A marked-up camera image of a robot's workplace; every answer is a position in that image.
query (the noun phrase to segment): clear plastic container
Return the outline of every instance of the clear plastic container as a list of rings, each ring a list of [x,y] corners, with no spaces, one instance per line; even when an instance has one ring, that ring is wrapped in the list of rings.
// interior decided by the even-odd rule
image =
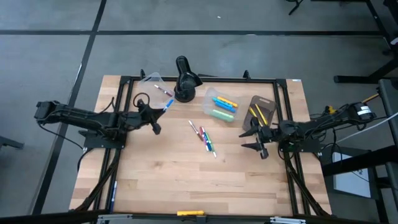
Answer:
[[[227,109],[228,107],[222,105],[218,106],[220,105],[220,102],[218,102],[218,105],[216,105],[217,97],[222,97],[232,103],[235,103],[236,106],[233,106],[232,110]],[[212,115],[218,119],[222,119],[223,121],[234,122],[237,120],[243,120],[241,100],[238,97],[233,97],[222,92],[218,92],[212,87],[206,91],[202,108],[205,114]]]
[[[174,91],[165,84],[157,72],[145,77],[137,86],[139,92],[149,95],[151,108],[164,108],[171,99],[174,99]]]

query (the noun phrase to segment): concrete floor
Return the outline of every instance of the concrete floor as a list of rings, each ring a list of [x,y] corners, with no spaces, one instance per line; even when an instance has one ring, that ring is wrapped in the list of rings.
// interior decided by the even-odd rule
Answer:
[[[394,27],[380,1],[375,8]],[[91,30],[100,0],[0,1],[0,29]],[[108,0],[100,30],[376,30],[364,3],[304,1],[292,15],[282,0]],[[0,35],[0,135],[25,143],[22,151],[0,151],[0,217],[25,215],[35,195],[54,136],[37,127],[37,101],[66,103],[88,41],[86,35]],[[299,78],[310,113],[326,104],[341,106],[375,93],[376,85],[336,84],[333,75],[363,76],[390,60],[383,39],[370,37],[275,37],[236,35],[97,36],[76,107],[92,110],[103,75],[177,75],[175,58],[185,55],[192,70],[220,77]],[[384,116],[380,99],[370,103]],[[56,130],[57,125],[50,126]],[[78,128],[67,137],[83,144]],[[345,129],[339,137],[355,132]],[[379,149],[392,144],[388,125],[345,141],[343,146]],[[67,211],[81,151],[65,142],[43,212]],[[379,175],[385,169],[378,167]],[[398,214],[391,191],[383,190],[391,223]],[[372,200],[330,194],[339,217],[378,221]]]

